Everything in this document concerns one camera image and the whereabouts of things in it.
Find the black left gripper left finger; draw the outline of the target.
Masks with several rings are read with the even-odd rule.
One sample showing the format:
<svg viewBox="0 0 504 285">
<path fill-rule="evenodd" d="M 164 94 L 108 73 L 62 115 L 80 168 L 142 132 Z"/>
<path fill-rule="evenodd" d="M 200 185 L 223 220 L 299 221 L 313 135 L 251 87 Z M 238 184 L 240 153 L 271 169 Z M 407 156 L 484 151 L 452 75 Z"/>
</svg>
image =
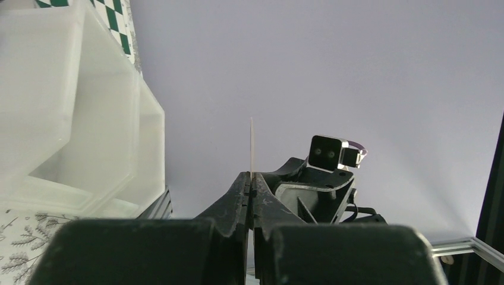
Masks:
<svg viewBox="0 0 504 285">
<path fill-rule="evenodd" d="M 250 174 L 196 218 L 62 226 L 30 284 L 244 284 Z"/>
</svg>

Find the orange credit card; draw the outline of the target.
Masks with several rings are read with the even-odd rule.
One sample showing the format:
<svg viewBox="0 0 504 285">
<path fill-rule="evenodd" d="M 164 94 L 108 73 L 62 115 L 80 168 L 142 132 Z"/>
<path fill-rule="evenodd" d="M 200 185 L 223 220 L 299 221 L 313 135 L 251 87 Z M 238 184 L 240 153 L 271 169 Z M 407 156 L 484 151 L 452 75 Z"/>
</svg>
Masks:
<svg viewBox="0 0 504 285">
<path fill-rule="evenodd" d="M 255 132 L 254 132 L 254 120 L 253 117 L 250 118 L 250 175 L 251 178 L 254 176 L 254 164 L 255 164 Z"/>
</svg>

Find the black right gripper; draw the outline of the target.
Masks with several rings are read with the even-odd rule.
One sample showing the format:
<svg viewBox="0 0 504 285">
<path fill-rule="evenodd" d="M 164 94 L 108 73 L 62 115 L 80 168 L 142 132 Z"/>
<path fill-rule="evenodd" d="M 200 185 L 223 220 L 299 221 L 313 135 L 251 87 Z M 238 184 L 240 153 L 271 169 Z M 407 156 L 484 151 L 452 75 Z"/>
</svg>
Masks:
<svg viewBox="0 0 504 285">
<path fill-rule="evenodd" d="M 257 224 L 384 224 L 371 207 L 356 202 L 355 175 L 347 169 L 325 172 L 291 157 L 273 172 L 257 175 Z"/>
</svg>

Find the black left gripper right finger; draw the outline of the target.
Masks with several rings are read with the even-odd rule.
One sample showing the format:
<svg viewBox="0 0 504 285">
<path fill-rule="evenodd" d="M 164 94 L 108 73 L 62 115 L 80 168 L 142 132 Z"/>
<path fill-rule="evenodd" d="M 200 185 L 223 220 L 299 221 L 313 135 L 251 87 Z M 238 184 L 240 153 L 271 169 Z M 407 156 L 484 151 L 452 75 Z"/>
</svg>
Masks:
<svg viewBox="0 0 504 285">
<path fill-rule="evenodd" d="M 255 274 L 261 284 L 446 284 L 427 239 L 407 226 L 308 224 L 271 193 L 254 192 Z"/>
</svg>

